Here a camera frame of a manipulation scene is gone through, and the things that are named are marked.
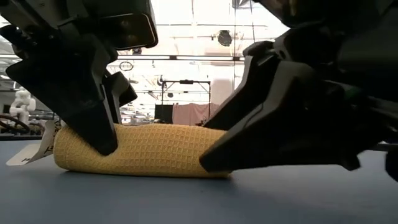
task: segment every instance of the rolled towel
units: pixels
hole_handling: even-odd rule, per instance
[[[98,174],[227,177],[228,173],[209,174],[199,157],[226,131],[198,126],[115,124],[118,148],[102,156],[69,127],[55,137],[55,163],[67,170]]]

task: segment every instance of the ceiling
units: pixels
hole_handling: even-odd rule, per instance
[[[159,44],[151,49],[143,49],[142,55],[192,55],[192,56],[242,56],[242,51],[253,42],[273,40],[288,30],[265,8],[250,1],[241,6],[234,6],[234,0],[152,0]],[[8,24],[0,17],[0,24]],[[221,30],[228,30],[233,38],[230,46],[218,43],[217,35]],[[0,54],[13,54],[8,41],[0,37]],[[122,51],[120,55],[132,54]],[[148,56],[148,60],[118,60],[108,66],[111,73],[121,71],[130,80],[138,92],[134,101],[135,109],[150,111],[161,99],[161,87],[157,84],[160,76],[164,80],[230,80],[233,88],[237,87],[243,73],[243,61],[212,61],[196,58],[190,60],[157,60]],[[0,74],[5,75],[7,66],[15,63],[15,58],[0,58]],[[132,65],[133,68],[120,66]],[[164,96],[165,103],[191,102],[206,103],[208,85],[168,86],[173,92],[170,98]]]

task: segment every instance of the table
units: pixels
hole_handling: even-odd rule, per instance
[[[0,223],[398,223],[398,183],[384,172],[384,152],[361,154],[354,172],[285,166],[231,180],[65,172],[52,156],[6,165],[33,142],[0,142]]]

